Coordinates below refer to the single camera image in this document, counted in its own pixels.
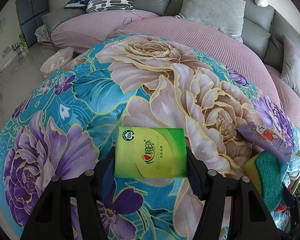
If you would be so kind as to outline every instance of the cartoon character print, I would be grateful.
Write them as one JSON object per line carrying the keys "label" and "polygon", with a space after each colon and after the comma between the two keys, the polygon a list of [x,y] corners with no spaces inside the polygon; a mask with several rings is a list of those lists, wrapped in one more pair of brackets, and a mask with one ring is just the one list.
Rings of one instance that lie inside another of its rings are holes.
{"label": "cartoon character print", "polygon": [[272,145],[274,145],[272,140],[279,138],[274,131],[260,125],[251,127],[251,133],[255,133],[255,132],[257,133],[260,139],[266,140],[268,143],[271,143]]}

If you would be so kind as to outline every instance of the snack package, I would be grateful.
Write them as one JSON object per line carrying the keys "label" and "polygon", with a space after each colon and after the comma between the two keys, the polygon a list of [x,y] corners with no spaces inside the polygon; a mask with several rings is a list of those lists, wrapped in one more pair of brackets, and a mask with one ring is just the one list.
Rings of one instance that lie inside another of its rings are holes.
{"label": "snack package", "polygon": [[237,129],[248,141],[270,152],[280,161],[290,162],[292,146],[280,138],[273,130],[266,126],[255,125],[253,122]]}
{"label": "snack package", "polygon": [[114,176],[119,178],[185,178],[183,129],[119,127]]}

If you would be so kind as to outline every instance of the purple flower print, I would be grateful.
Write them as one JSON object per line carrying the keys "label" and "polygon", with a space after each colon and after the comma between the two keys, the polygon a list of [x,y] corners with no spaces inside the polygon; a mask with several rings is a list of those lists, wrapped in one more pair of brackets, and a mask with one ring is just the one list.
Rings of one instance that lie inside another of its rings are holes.
{"label": "purple flower print", "polygon": [[237,84],[243,85],[244,87],[251,87],[251,85],[248,83],[247,79],[239,74],[237,71],[235,71],[232,68],[227,67],[228,73],[230,78],[236,82]]}
{"label": "purple flower print", "polygon": [[33,97],[34,91],[21,103],[20,106],[16,110],[14,110],[12,114],[12,118],[17,118],[24,110],[26,110],[30,104],[30,101]]}
{"label": "purple flower print", "polygon": [[289,146],[294,147],[293,132],[290,122],[285,113],[266,96],[258,90],[259,99],[254,98],[253,104],[256,107],[258,114],[267,127],[274,127],[279,132],[283,133],[284,139]]}
{"label": "purple flower print", "polygon": [[124,189],[116,197],[114,197],[115,191],[116,183],[114,181],[103,204],[98,204],[106,234],[108,235],[111,229],[118,239],[135,239],[136,226],[122,215],[138,211],[143,204],[143,197],[133,188]]}
{"label": "purple flower print", "polygon": [[24,227],[40,195],[54,175],[61,179],[80,176],[93,169],[99,156],[91,138],[74,124],[68,134],[49,118],[42,124],[42,111],[17,133],[4,162],[5,198],[15,222]]}
{"label": "purple flower print", "polygon": [[72,81],[75,79],[75,75],[71,77],[62,76],[60,78],[60,83],[55,85],[54,88],[56,91],[54,92],[57,96],[59,96],[62,92],[68,91],[72,87]]}
{"label": "purple flower print", "polygon": [[38,95],[46,95],[50,91],[50,86],[52,85],[52,80],[45,82],[38,91]]}

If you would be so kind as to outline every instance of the yellow sponge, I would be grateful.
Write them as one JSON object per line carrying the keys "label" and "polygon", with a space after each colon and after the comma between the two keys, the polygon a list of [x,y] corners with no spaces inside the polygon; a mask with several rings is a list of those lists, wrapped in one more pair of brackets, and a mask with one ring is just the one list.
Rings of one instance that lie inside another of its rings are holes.
{"label": "yellow sponge", "polygon": [[253,185],[256,187],[257,191],[262,196],[262,186],[261,180],[259,176],[259,172],[254,164],[255,160],[258,158],[260,154],[253,156],[251,159],[247,161],[247,163],[243,166],[244,172],[251,179]]}

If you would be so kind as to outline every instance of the gray refrigerator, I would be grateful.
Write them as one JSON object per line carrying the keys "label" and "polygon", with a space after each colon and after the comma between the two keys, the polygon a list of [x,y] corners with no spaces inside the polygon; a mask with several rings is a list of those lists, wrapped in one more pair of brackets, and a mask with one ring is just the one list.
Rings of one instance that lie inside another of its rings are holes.
{"label": "gray refrigerator", "polygon": [[42,16],[48,13],[48,0],[17,0],[17,14],[28,47],[37,41],[35,31],[43,25]]}

